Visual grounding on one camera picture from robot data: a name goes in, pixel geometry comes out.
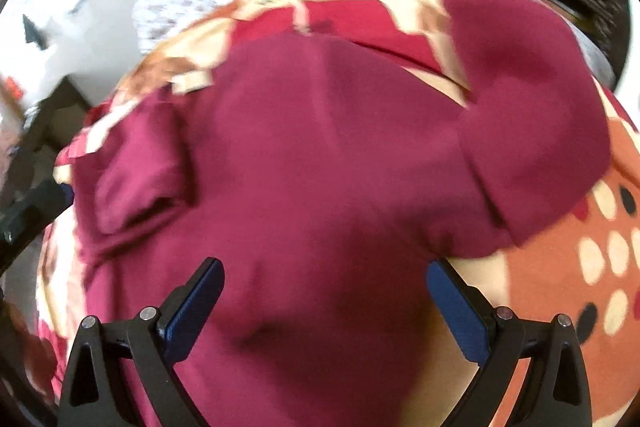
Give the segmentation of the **black wall object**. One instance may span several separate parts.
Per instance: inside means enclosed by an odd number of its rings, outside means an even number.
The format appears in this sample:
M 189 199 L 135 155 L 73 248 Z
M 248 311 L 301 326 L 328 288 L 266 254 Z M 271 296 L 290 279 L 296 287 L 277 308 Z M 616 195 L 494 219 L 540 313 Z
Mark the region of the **black wall object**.
M 35 44 L 38 49 L 46 50 L 49 47 L 49 36 L 39 28 L 26 14 L 22 16 L 25 42 Z

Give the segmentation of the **maroon fleece shirt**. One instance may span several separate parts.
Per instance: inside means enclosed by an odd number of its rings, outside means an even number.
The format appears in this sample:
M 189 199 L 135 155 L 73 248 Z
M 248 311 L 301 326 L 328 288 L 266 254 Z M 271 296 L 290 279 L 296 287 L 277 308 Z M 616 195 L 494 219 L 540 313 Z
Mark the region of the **maroon fleece shirt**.
M 162 88 L 75 161 L 87 310 L 128 319 L 202 260 L 224 291 L 184 387 L 214 426 L 395 426 L 426 345 L 425 271 L 553 225 L 605 173 L 608 126 L 558 14 L 444 0 L 471 98 L 382 8 L 266 16 L 188 94 Z

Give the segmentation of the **orange red patterned blanket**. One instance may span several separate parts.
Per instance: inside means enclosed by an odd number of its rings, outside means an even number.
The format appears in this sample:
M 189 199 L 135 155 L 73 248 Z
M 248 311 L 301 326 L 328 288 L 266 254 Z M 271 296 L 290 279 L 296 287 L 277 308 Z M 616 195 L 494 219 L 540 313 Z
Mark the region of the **orange red patterned blanket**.
M 207 73 L 266 16 L 285 11 L 286 26 L 308 35 L 311 7 L 334 1 L 353 8 L 362 0 L 234 0 L 191 24 L 157 46 L 90 110 L 81 132 L 58 155 L 55 178 L 73 185 L 75 161 L 99 150 L 108 132 L 148 95 L 162 88 L 175 94 L 204 89 Z M 384 55 L 454 103 L 469 104 L 471 89 L 454 52 L 444 0 L 363 1 L 382 8 L 393 37 L 413 38 L 426 52 L 413 60 L 384 46 Z M 612 426 L 639 389 L 639 133 L 615 96 L 590 75 L 608 126 L 611 160 L 603 176 L 570 212 L 523 244 L 484 257 L 439 256 L 428 265 L 448 258 L 493 305 L 509 307 L 524 319 L 568 315 L 585 357 L 593 421 Z M 73 205 L 47 229 L 37 275 L 37 331 L 52 343 L 58 364 L 67 361 L 80 321 L 91 314 L 85 272 Z M 395 426 L 439 424 L 474 374 L 427 296 L 419 377 Z

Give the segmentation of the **dark wooden side table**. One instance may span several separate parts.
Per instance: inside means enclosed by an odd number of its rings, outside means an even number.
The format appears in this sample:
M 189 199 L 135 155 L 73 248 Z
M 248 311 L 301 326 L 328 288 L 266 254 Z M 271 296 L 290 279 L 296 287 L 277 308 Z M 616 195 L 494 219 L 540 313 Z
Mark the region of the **dark wooden side table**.
M 1 208 L 50 178 L 58 153 L 81 129 L 91 104 L 70 76 L 29 109 L 1 86 Z

